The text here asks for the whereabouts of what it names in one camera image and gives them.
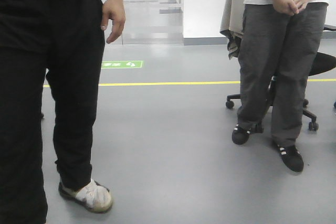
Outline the bare hand of black-clothed person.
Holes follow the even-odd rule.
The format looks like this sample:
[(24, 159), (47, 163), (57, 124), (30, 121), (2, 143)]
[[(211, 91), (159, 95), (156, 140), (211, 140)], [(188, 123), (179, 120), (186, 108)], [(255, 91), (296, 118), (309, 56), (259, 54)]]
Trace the bare hand of black-clothed person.
[(112, 21), (112, 30), (106, 42), (108, 44), (117, 40), (124, 30), (126, 21), (123, 0), (106, 0), (102, 7), (102, 20), (100, 28), (105, 31), (109, 21)]

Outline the clasped front hand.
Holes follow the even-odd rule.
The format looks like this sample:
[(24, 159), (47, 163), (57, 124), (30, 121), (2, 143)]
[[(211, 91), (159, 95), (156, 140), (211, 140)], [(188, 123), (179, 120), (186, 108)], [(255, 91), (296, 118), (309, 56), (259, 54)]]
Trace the clasped front hand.
[(299, 13), (298, 6), (293, 0), (272, 0), (274, 9), (281, 13), (289, 16), (293, 16)]

